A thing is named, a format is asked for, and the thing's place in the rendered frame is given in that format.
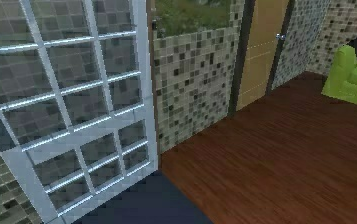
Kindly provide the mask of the white glass-paned door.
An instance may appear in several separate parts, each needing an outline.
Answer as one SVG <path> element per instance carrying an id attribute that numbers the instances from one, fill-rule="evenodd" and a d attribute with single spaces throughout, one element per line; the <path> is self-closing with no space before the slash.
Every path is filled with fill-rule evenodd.
<path id="1" fill-rule="evenodd" d="M 157 169 L 146 0 L 0 0 L 0 157 L 42 224 Z"/>

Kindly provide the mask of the window with green view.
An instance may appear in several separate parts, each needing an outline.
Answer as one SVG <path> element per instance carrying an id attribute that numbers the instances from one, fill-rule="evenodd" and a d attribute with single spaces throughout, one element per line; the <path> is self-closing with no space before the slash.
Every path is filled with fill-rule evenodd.
<path id="1" fill-rule="evenodd" d="M 156 0 L 158 38 L 226 27 L 231 0 Z"/>

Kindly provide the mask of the tan wooden door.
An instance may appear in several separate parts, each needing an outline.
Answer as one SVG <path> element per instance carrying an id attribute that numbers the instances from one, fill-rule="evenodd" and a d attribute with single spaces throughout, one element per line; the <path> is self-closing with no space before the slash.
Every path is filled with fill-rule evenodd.
<path id="1" fill-rule="evenodd" d="M 295 0 L 246 0 L 228 115 L 265 96 L 273 83 Z"/>

